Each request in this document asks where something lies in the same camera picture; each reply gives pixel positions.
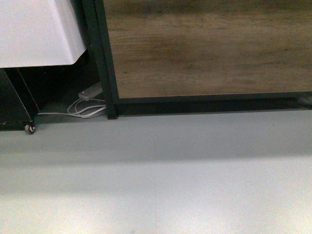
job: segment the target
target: black cabinet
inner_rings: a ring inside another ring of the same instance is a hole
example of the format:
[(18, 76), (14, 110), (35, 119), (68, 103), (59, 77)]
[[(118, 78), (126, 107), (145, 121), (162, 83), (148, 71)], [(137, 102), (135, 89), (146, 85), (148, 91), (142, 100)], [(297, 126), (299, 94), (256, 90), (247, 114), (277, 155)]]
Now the black cabinet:
[(109, 118), (300, 108), (312, 1), (83, 0)]

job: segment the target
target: gray floor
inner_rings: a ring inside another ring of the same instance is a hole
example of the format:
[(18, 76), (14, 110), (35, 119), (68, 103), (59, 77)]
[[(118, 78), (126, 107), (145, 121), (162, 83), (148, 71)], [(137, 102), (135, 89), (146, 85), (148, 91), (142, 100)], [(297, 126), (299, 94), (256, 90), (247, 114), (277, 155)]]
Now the gray floor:
[(52, 120), (0, 132), (0, 233), (312, 233), (312, 111)]

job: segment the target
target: wooden panel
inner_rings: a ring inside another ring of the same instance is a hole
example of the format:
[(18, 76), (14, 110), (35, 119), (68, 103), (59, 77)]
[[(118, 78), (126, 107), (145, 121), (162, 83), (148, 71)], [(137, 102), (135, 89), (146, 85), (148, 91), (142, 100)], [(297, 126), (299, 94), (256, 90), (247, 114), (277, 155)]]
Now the wooden panel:
[(120, 98), (312, 91), (312, 0), (104, 0)]

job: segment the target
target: cable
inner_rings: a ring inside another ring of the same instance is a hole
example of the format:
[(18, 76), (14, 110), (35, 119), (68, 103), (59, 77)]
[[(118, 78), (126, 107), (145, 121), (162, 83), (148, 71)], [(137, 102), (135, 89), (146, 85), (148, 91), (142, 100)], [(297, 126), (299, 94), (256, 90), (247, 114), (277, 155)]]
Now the cable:
[[(90, 99), (92, 101), (98, 101), (98, 102), (105, 102), (104, 100), (101, 99)], [(94, 105), (94, 106), (89, 106), (86, 107), (84, 109), (82, 109), (81, 111), (78, 111), (78, 104), (83, 102), (85, 100), (79, 98), (76, 101), (74, 101), (73, 104), (71, 104), (68, 108), (67, 108), (67, 113), (59, 113), (59, 112), (41, 112), (38, 113), (39, 116), (46, 116), (46, 115), (62, 115), (62, 116), (71, 116), (71, 117), (78, 117), (78, 118), (91, 118), (94, 117), (95, 114), (97, 114), (98, 112), (105, 110), (106, 109), (106, 105)], [(92, 110), (92, 109), (97, 109), (91, 113), (82, 115), (82, 113), (88, 111), (88, 110)]]

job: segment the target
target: black metal frame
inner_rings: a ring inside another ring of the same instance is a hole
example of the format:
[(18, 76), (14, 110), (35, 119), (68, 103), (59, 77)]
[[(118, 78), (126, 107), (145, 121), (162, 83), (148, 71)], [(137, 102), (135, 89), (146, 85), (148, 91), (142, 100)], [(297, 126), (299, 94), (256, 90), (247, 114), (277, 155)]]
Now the black metal frame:
[(106, 98), (107, 115), (158, 115), (301, 109), (312, 91), (182, 97), (119, 98), (103, 0), (82, 0), (92, 49)]

